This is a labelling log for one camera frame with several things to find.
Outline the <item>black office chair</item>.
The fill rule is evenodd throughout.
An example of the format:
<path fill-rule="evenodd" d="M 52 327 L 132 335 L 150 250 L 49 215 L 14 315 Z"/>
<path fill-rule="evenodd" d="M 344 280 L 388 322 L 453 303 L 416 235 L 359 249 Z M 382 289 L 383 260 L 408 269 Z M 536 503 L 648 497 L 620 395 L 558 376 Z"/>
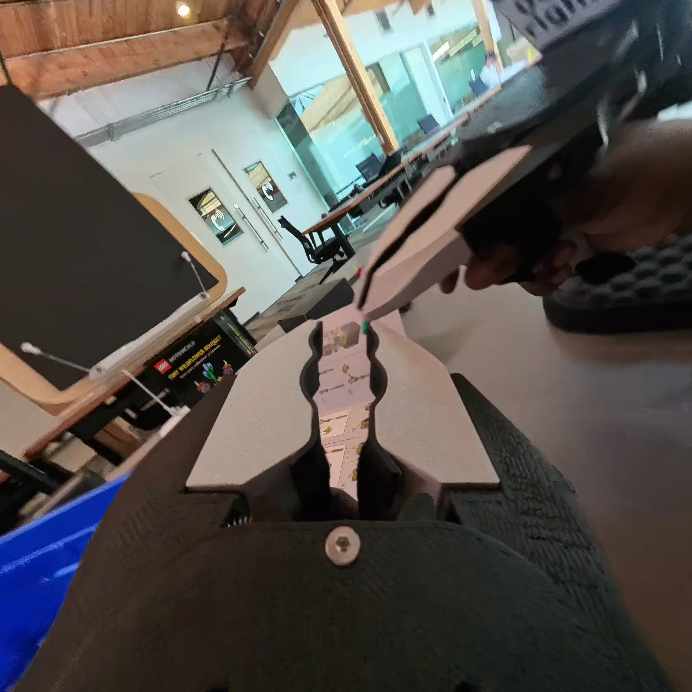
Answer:
<path fill-rule="evenodd" d="M 331 262 L 319 285 L 324 284 L 355 255 L 348 239 L 340 232 L 337 232 L 334 238 L 325 239 L 323 231 L 308 232 L 304 235 L 283 215 L 279 217 L 278 223 L 299 241 L 309 262 L 316 266 Z"/>
<path fill-rule="evenodd" d="M 387 157 L 381 158 L 375 153 L 371 153 L 364 160 L 356 164 L 360 177 L 363 179 L 362 187 L 368 187 L 376 183 L 385 175 L 385 163 Z"/>

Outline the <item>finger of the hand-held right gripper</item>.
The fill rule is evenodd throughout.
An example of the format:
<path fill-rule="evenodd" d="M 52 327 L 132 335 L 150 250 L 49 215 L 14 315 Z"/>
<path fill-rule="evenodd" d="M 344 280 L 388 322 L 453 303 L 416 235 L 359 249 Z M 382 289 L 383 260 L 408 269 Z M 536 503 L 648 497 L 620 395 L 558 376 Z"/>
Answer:
<path fill-rule="evenodd" d="M 467 264 L 473 252 L 455 228 L 423 228 L 404 237 L 391 223 L 382 233 L 360 274 L 357 310 L 376 320 L 400 309 Z"/>
<path fill-rule="evenodd" d="M 457 229 L 509 188 L 509 181 L 529 159 L 532 147 L 511 147 L 458 176 L 452 165 L 436 169 L 411 195 L 387 227 L 403 229 L 404 237 L 423 228 Z"/>

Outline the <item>black wrist rest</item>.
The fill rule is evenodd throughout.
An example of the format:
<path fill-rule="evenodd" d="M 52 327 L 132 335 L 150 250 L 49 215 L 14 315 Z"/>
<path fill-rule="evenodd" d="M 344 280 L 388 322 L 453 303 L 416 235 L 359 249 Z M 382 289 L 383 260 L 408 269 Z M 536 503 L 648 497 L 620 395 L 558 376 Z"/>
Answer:
<path fill-rule="evenodd" d="M 629 256 L 633 267 L 605 284 L 575 278 L 543 298 L 549 324 L 598 336 L 691 330 L 691 233 Z"/>

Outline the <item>flat black box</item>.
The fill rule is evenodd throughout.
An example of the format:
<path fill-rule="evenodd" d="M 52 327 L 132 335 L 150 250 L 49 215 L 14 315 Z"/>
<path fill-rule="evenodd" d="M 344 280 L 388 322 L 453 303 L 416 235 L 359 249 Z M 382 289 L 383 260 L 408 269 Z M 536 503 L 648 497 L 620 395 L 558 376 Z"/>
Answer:
<path fill-rule="evenodd" d="M 278 319 L 284 333 L 309 320 L 320 320 L 334 311 L 351 305 L 354 290 L 347 279 L 324 282 L 310 288 L 288 312 Z"/>

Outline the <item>black product box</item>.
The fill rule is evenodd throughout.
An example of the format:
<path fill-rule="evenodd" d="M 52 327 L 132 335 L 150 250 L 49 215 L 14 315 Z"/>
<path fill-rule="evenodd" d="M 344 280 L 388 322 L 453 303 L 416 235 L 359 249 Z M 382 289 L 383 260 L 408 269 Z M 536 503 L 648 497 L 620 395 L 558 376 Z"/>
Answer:
<path fill-rule="evenodd" d="M 158 354 L 148 369 L 168 405 L 195 406 L 257 354 L 234 324 L 202 324 Z"/>

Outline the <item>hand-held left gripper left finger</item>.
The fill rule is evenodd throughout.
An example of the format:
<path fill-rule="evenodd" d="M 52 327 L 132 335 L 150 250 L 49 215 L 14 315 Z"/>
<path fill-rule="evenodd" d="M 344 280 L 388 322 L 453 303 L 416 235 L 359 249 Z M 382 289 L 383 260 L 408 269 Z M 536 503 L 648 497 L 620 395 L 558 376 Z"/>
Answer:
<path fill-rule="evenodd" d="M 323 325 L 308 320 L 243 366 L 187 480 L 192 492 L 274 498 L 283 511 L 325 510 L 318 363 Z"/>

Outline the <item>instruction booklet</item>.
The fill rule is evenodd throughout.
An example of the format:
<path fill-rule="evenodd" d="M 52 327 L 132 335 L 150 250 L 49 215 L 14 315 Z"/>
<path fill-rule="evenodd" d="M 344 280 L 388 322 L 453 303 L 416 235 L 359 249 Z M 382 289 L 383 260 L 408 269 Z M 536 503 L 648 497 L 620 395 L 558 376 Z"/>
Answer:
<path fill-rule="evenodd" d="M 314 401 L 320 440 L 329 466 L 332 489 L 358 501 L 359 459 L 369 433 L 369 410 L 375 400 L 370 388 L 371 362 L 367 336 L 354 307 L 322 318 L 323 354 Z"/>

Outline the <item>blue storage bin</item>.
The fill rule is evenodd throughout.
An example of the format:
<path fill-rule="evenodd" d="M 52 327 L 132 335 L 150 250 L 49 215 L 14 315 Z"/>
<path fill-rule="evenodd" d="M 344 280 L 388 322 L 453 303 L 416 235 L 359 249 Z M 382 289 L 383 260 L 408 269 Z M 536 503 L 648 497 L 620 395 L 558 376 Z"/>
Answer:
<path fill-rule="evenodd" d="M 129 473 L 1 537 L 1 690 L 28 668 Z"/>

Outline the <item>grey desk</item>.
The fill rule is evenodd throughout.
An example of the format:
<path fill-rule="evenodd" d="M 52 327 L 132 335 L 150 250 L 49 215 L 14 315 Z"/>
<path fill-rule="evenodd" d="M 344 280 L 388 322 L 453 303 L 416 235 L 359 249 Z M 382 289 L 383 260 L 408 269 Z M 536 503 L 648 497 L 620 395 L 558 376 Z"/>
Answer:
<path fill-rule="evenodd" d="M 402 319 L 571 481 L 630 616 L 690 691 L 691 332 L 564 333 L 515 285 L 434 288 Z"/>

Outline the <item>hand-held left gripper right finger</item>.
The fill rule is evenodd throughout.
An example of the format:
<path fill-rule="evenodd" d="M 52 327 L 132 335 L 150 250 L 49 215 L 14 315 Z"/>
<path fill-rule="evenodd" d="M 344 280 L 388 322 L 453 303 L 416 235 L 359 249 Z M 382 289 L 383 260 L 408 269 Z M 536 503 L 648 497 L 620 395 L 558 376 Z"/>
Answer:
<path fill-rule="evenodd" d="M 500 477 L 454 380 L 432 354 L 376 320 L 368 325 L 368 436 L 363 510 L 399 511 L 427 495 L 436 511 L 455 491 L 497 491 Z"/>

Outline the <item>wooden background desk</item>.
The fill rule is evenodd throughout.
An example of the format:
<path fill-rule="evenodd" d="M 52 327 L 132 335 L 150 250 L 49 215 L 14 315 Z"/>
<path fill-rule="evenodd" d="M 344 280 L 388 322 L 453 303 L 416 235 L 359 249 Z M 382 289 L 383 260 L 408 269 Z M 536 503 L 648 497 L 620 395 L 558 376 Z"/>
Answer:
<path fill-rule="evenodd" d="M 349 238 L 343 233 L 340 223 L 347 215 L 354 211 L 362 210 L 364 204 L 370 206 L 370 202 L 379 203 L 393 194 L 397 194 L 404 199 L 412 191 L 413 185 L 418 178 L 424 175 L 427 167 L 440 159 L 454 143 L 457 142 L 461 128 L 482 108 L 482 106 L 499 92 L 500 88 L 490 90 L 484 96 L 476 99 L 470 107 L 459 116 L 456 116 L 449 124 L 430 134 L 426 140 L 419 143 L 411 151 L 402 155 L 400 162 L 393 167 L 386 175 L 379 178 L 374 183 L 363 188 L 356 196 L 352 196 L 337 206 L 302 233 L 305 238 L 317 235 L 323 240 L 323 233 L 330 231 L 341 248 L 341 254 L 345 260 L 350 260 L 355 255 L 355 250 L 350 244 Z"/>

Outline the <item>person's right hand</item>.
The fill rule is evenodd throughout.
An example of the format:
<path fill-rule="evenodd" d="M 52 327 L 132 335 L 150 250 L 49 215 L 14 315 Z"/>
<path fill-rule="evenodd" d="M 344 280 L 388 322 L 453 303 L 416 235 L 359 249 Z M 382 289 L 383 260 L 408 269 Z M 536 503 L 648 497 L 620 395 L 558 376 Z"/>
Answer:
<path fill-rule="evenodd" d="M 626 253 L 691 230 L 691 119 L 638 121 L 618 130 L 605 158 L 579 187 L 554 203 L 567 229 L 594 250 Z M 544 296 L 572 274 L 576 245 L 560 241 L 522 288 Z M 519 267 L 510 247 L 472 257 L 464 272 L 471 290 L 500 285 Z"/>

